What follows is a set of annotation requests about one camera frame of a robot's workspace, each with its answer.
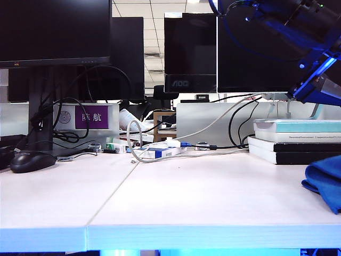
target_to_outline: white cable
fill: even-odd
[[[137,126],[139,128],[139,132],[141,132],[141,127],[139,127],[138,122],[136,120],[131,120],[129,125],[128,125],[128,130],[127,130],[127,143],[128,143],[129,149],[131,150],[133,156],[136,158],[136,160],[138,160],[139,162],[142,162],[142,163],[154,163],[154,162],[160,162],[160,161],[163,161],[166,159],[180,158],[180,157],[193,158],[193,157],[201,157],[201,156],[228,155],[228,154],[233,154],[233,153],[237,153],[240,151],[248,150],[248,148],[242,148],[242,149],[236,149],[236,150],[232,150],[232,151],[228,151],[228,152],[205,153],[205,154],[200,154],[200,155],[176,155],[176,156],[166,156],[166,157],[161,157],[161,158],[156,158],[156,159],[151,159],[151,160],[145,160],[145,159],[142,159],[140,156],[145,151],[147,151],[150,148],[150,146],[159,145],[159,144],[165,143],[165,142],[162,141],[162,142],[155,142],[155,143],[148,144],[147,148],[142,153],[140,153],[140,155],[137,155],[134,151],[134,148],[133,148],[131,142],[130,142],[130,127],[131,127],[131,124],[134,122],[137,124]]]
[[[201,129],[200,131],[197,131],[197,132],[194,132],[194,133],[191,133],[191,134],[188,134],[188,135],[185,135],[185,136],[181,136],[181,137],[178,137],[178,138],[175,138],[175,140],[182,140],[184,138],[187,138],[187,137],[190,137],[190,136],[194,136],[194,135],[197,135],[205,130],[207,130],[208,128],[210,128],[212,125],[214,125],[216,122],[218,122],[220,119],[222,119],[228,112],[231,111],[231,109],[233,109],[235,106],[237,106],[239,103],[242,103],[243,101],[245,101],[246,99],[249,99],[251,97],[254,97],[254,96],[258,96],[258,95],[263,95],[264,93],[255,93],[255,94],[252,94],[250,96],[247,96],[243,99],[241,99],[240,101],[238,101],[237,103],[235,103],[231,108],[229,108],[228,110],[226,110],[221,116],[219,116],[216,120],[214,120],[212,123],[210,123],[209,125],[207,125],[205,128]]]
[[[230,112],[235,106],[237,106],[239,103],[242,103],[244,100],[246,99],[249,99],[251,97],[255,97],[255,96],[258,96],[258,95],[263,95],[264,93],[255,93],[255,94],[252,94],[252,95],[249,95],[239,101],[237,101],[232,107],[230,107],[228,110],[226,110],[221,116],[219,116],[217,119],[215,119],[212,123],[210,123],[209,125],[207,125],[205,128],[195,132],[195,133],[191,133],[191,134],[188,134],[188,135],[185,135],[185,136],[181,136],[181,137],[178,137],[178,138],[175,138],[175,140],[179,140],[179,139],[184,139],[184,138],[187,138],[187,137],[190,137],[190,136],[194,136],[194,135],[197,135],[205,130],[207,130],[208,128],[210,128],[212,125],[214,125],[216,122],[218,122],[220,119],[222,119],[228,112]],[[135,123],[137,125],[137,128],[139,130],[139,134],[140,134],[140,144],[142,146],[142,130],[141,130],[141,127],[139,125],[139,123],[136,121],[136,120],[131,120],[128,124],[128,127],[127,127],[127,143],[128,143],[128,146],[129,146],[129,149],[131,150],[133,156],[140,162],[142,163],[154,163],[154,162],[159,162],[159,161],[162,161],[162,160],[165,160],[165,159],[170,159],[170,158],[179,158],[179,157],[199,157],[199,156],[206,156],[206,155],[226,155],[226,154],[232,154],[232,153],[235,153],[235,152],[239,152],[239,151],[243,151],[243,150],[246,150],[247,148],[243,148],[243,149],[237,149],[237,150],[233,150],[233,151],[228,151],[228,152],[224,152],[224,153],[206,153],[206,154],[202,154],[202,155],[176,155],[176,156],[167,156],[167,157],[161,157],[161,158],[157,158],[157,159],[151,159],[151,160],[145,160],[145,159],[142,159],[140,156],[146,152],[151,146],[154,146],[154,145],[159,145],[159,144],[165,144],[164,141],[162,142],[154,142],[154,143],[151,143],[151,144],[148,144],[146,149],[141,152],[139,155],[137,155],[134,151],[134,148],[130,142],[130,127],[131,127],[131,124],[132,123]]]

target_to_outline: desk surface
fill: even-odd
[[[0,174],[0,251],[341,246],[341,215],[301,186],[305,166],[246,153],[130,159]]]
[[[88,228],[90,249],[340,247],[306,166],[249,154],[140,164]]]
[[[0,251],[86,249],[87,225],[136,165],[130,155],[81,156],[0,174]]]

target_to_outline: blue towel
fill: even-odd
[[[319,193],[333,213],[341,213],[341,156],[312,163],[305,176],[303,187]]]

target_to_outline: black monitor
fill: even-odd
[[[110,0],[1,0],[0,68],[106,63]]]
[[[221,0],[220,10],[234,0]],[[323,3],[341,12],[339,0]],[[288,92],[306,75],[299,67],[308,49],[286,41],[275,31],[257,21],[248,22],[253,8],[233,8],[228,16],[217,19],[217,91],[218,92]],[[326,72],[340,80],[340,72]]]
[[[215,63],[214,14],[165,17],[165,92],[216,92]]]
[[[109,65],[126,73],[131,87],[120,73],[111,68],[98,68],[79,81],[80,98],[90,98],[84,90],[88,82],[93,100],[144,99],[143,17],[111,18],[110,37]]]

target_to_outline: book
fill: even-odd
[[[341,120],[275,119],[254,120],[255,131],[266,132],[341,132]]]
[[[341,143],[273,142],[254,137],[248,137],[248,143],[273,152],[341,152]]]
[[[273,152],[254,145],[249,145],[249,151],[264,160],[273,164],[293,165],[311,164],[328,157],[341,155],[341,151],[333,152]]]
[[[274,142],[339,143],[341,132],[264,132],[255,131],[256,138]]]

